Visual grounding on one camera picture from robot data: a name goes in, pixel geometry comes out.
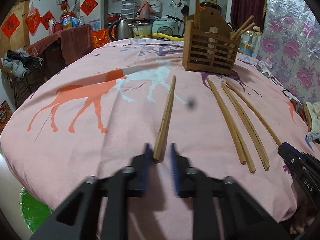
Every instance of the electric kettle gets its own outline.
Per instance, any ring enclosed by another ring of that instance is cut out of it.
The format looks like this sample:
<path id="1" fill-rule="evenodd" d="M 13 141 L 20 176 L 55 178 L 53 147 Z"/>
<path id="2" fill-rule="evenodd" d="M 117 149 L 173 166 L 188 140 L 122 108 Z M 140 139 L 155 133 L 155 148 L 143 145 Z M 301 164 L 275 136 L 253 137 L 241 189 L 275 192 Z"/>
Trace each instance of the electric kettle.
<path id="1" fill-rule="evenodd" d="M 119 41 L 119 40 L 133 38 L 132 28 L 128 26 L 128 24 L 130 23 L 131 23 L 130 19 L 122 19 L 122 20 L 117 20 L 113 22 L 109 27 L 109 38 L 112 41 Z M 115 37 L 113 37 L 111 33 L 114 26 L 116 26 Z"/>

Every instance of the red diamond paper decoration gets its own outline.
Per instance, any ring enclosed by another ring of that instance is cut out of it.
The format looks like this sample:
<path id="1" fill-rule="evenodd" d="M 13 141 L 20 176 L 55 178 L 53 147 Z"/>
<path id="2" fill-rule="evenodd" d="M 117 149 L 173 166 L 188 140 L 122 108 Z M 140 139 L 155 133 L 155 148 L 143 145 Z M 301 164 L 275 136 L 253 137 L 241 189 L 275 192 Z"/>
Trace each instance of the red diamond paper decoration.
<path id="1" fill-rule="evenodd" d="M 16 15 L 13 13 L 7 21 L 2 25 L 1 30 L 4 32 L 4 34 L 10 38 L 12 33 L 18 28 L 20 25 L 20 22 Z"/>
<path id="2" fill-rule="evenodd" d="M 80 8 L 88 16 L 97 5 L 98 3 L 95 0 L 85 0 Z"/>
<path id="3" fill-rule="evenodd" d="M 53 15 L 52 15 L 52 13 L 51 13 L 50 11 L 48 11 L 48 12 L 41 18 L 41 22 L 42 22 L 43 26 L 46 28 L 46 30 L 49 29 L 49 21 L 50 21 L 51 19 L 56 20 L 56 19 L 53 17 Z"/>

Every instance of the deer print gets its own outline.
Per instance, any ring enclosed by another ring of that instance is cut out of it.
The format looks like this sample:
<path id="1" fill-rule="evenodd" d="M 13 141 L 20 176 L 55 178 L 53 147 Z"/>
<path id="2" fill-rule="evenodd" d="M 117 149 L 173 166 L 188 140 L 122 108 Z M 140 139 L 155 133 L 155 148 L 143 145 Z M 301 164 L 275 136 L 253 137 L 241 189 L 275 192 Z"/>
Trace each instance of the deer print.
<path id="1" fill-rule="evenodd" d="M 107 94 L 109 90 L 116 85 L 117 79 L 125 79 L 123 75 L 122 69 L 116 69 L 112 70 L 107 73 L 106 80 L 103 83 L 98 84 L 92 84 L 87 86 L 82 85 L 69 85 L 62 88 L 59 88 L 56 92 L 56 99 L 49 105 L 44 106 L 40 109 L 39 112 L 35 114 L 35 116 L 32 118 L 29 126 L 28 131 L 31 130 L 31 125 L 37 115 L 48 108 L 51 108 L 51 127 L 53 128 L 54 132 L 58 131 L 57 126 L 54 123 L 54 116 L 57 112 L 57 109 L 59 106 L 61 106 L 63 103 L 73 100 L 73 99 L 79 99 L 79 98 L 87 98 L 84 102 L 84 106 L 79 110 L 77 115 L 74 117 L 73 121 L 71 122 L 69 126 L 69 132 L 74 133 L 74 124 L 78 117 L 88 108 L 91 104 L 94 105 L 95 114 L 98 119 L 98 128 L 101 130 L 101 133 L 106 133 L 107 129 L 103 127 L 102 121 L 101 121 L 101 96 L 104 94 Z"/>
<path id="2" fill-rule="evenodd" d="M 170 86 L 165 81 L 165 79 L 167 79 L 169 77 L 169 74 L 170 74 L 170 68 L 168 68 L 167 66 L 161 66 L 156 69 L 140 70 L 140 71 L 137 71 L 137 72 L 134 72 L 132 74 L 127 75 L 125 80 L 118 79 L 116 81 L 117 84 L 116 84 L 115 88 L 119 90 L 119 92 L 124 100 L 127 100 L 128 102 L 134 102 L 134 99 L 127 97 L 123 93 L 123 91 L 121 90 L 121 86 L 128 83 L 131 80 L 151 80 L 151 86 L 149 88 L 149 94 L 148 94 L 147 98 L 150 102 L 156 102 L 152 98 L 152 92 L 155 89 L 157 84 L 161 84 L 167 90 L 170 90 Z M 176 93 L 174 93 L 174 97 L 177 100 L 181 101 L 183 104 L 185 104 L 185 105 L 187 104 L 187 102 L 182 100 L 180 97 L 178 97 Z"/>

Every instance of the green stool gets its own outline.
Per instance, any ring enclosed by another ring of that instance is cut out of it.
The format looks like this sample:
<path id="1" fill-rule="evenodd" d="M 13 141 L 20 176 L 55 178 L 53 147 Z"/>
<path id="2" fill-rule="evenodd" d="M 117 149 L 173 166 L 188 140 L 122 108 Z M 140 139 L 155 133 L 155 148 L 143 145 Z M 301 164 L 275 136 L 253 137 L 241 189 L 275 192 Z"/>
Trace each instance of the green stool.
<path id="1" fill-rule="evenodd" d="M 20 193 L 20 210 L 24 222 L 32 233 L 34 233 L 52 213 L 51 208 L 36 200 L 24 187 Z"/>

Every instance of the orange deer print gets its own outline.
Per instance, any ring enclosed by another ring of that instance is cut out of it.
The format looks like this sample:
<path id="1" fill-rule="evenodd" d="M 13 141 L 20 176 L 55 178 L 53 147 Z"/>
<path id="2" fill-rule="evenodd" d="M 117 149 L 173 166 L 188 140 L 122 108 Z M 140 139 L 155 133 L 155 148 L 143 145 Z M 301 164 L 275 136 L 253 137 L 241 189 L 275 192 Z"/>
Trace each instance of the orange deer print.
<path id="1" fill-rule="evenodd" d="M 73 99 L 79 99 L 79 98 L 87 98 L 84 102 L 84 106 L 79 110 L 77 115 L 74 117 L 73 121 L 71 122 L 69 126 L 69 132 L 74 133 L 74 124 L 78 117 L 88 108 L 92 103 L 94 105 L 95 114 L 98 118 L 98 128 L 101 130 L 101 133 L 108 132 L 106 128 L 103 127 L 102 121 L 101 121 L 101 96 L 104 94 L 107 94 L 109 90 L 116 85 L 117 79 L 125 79 L 126 77 L 123 75 L 122 69 L 115 69 L 107 73 L 106 75 L 106 81 L 99 84 L 92 84 L 87 86 L 82 85 L 69 85 L 62 88 L 59 88 L 56 92 L 56 99 L 49 105 L 44 106 L 40 109 L 39 112 L 35 114 L 35 116 L 32 118 L 29 126 L 28 126 L 28 132 L 31 130 L 31 125 L 37 115 L 50 107 L 53 107 L 51 109 L 51 127 L 53 128 L 54 132 L 58 131 L 57 126 L 54 123 L 54 116 L 57 112 L 57 109 L 59 106 L 61 106 L 63 103 L 73 100 Z"/>

